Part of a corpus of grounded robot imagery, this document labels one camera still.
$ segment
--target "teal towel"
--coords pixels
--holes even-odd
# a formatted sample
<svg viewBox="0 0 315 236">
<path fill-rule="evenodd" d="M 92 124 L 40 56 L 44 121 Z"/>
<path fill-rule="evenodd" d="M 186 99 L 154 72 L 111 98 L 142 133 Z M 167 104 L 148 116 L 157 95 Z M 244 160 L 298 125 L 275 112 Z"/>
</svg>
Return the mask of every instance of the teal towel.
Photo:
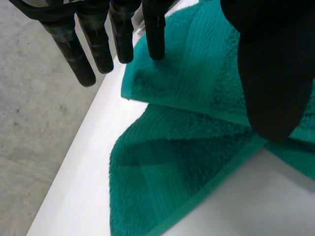
<svg viewBox="0 0 315 236">
<path fill-rule="evenodd" d="M 163 60 L 150 59 L 145 37 L 136 45 L 122 97 L 149 105 L 111 153 L 112 236 L 161 235 L 262 147 L 315 179 L 315 93 L 290 139 L 260 138 L 246 116 L 238 37 L 213 0 L 167 19 Z"/>
</svg>

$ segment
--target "white surface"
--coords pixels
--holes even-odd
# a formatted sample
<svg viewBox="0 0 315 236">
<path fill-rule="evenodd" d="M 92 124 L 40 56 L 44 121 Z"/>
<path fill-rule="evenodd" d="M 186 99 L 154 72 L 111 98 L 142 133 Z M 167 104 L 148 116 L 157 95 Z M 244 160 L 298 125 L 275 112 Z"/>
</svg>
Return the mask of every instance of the white surface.
<svg viewBox="0 0 315 236">
<path fill-rule="evenodd" d="M 125 66 L 114 64 L 28 236 L 110 235 L 109 154 L 147 106 L 120 98 Z M 315 183 L 262 150 L 164 236 L 313 236 L 314 219 Z"/>
</svg>

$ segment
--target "black glove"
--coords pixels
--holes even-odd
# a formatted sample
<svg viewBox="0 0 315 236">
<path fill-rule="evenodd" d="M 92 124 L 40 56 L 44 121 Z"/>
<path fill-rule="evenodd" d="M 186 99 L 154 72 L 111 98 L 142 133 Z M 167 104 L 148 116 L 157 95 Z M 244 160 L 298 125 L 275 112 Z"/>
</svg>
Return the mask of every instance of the black glove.
<svg viewBox="0 0 315 236">
<path fill-rule="evenodd" d="M 280 142 L 299 125 L 315 78 L 314 0 L 221 0 L 241 33 L 238 70 L 251 126 Z"/>
</svg>

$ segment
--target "folded towel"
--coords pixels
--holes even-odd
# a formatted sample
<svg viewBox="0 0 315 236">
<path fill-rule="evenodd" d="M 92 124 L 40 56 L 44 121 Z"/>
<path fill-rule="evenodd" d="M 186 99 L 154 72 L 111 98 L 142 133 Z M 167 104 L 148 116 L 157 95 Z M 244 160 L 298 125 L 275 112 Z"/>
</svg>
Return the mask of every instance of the folded towel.
<svg viewBox="0 0 315 236">
<path fill-rule="evenodd" d="M 150 59 L 145 37 L 136 45 L 122 97 L 149 105 L 111 153 L 112 236 L 161 235 L 262 147 L 315 179 L 315 92 L 290 139 L 259 137 L 246 116 L 238 38 L 220 1 L 205 0 L 167 19 L 163 60 Z"/>
</svg>

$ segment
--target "concrete floor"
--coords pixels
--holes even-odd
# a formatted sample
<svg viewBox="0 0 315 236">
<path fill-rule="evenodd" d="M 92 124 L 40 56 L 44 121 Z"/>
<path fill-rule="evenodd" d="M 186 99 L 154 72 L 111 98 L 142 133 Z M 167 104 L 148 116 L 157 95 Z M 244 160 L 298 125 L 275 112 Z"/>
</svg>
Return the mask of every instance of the concrete floor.
<svg viewBox="0 0 315 236">
<path fill-rule="evenodd" d="M 0 1 L 0 235 L 25 236 L 104 78 L 78 82 L 51 36 Z M 106 22 L 112 56 L 116 55 Z"/>
</svg>

